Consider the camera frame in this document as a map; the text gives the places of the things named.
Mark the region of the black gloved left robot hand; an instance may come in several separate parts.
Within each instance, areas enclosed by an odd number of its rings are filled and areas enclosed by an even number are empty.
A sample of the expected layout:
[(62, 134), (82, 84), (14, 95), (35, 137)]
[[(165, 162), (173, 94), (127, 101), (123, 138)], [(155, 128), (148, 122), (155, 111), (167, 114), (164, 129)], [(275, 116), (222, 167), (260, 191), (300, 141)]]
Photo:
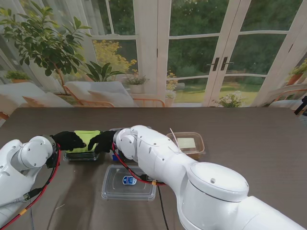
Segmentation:
[(55, 141), (60, 150), (73, 151), (77, 148), (86, 147), (86, 144), (75, 132), (62, 131), (55, 135), (51, 135), (51, 138)]

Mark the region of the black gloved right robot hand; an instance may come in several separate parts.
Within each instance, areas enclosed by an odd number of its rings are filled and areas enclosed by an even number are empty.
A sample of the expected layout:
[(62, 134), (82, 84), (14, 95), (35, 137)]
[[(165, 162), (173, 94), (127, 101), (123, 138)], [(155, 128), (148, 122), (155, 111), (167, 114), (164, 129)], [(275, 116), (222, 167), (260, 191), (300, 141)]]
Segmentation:
[(99, 154), (103, 152), (109, 152), (112, 148), (113, 138), (116, 134), (116, 131), (105, 131), (99, 135), (90, 139), (89, 144), (87, 145), (88, 150), (92, 150), (94, 145), (94, 153)]

